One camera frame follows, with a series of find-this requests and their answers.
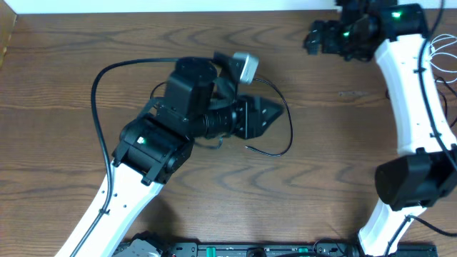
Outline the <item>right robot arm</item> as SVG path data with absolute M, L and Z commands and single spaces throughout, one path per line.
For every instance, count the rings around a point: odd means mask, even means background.
M 338 20 L 312 23 L 310 54 L 375 61 L 396 122 L 398 157 L 377 167 L 377 204 L 354 256 L 394 256 L 414 221 L 456 187 L 456 137 L 442 109 L 428 47 L 436 25 L 419 4 L 338 0 Z

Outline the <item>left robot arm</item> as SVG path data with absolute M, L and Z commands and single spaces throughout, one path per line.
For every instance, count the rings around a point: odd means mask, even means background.
M 111 256 L 142 210 L 190 157 L 198 138 L 243 140 L 262 136 L 286 102 L 242 94 L 256 80 L 258 59 L 216 53 L 174 60 L 162 97 L 150 95 L 121 131 L 113 152 L 103 151 L 106 176 L 60 256 Z

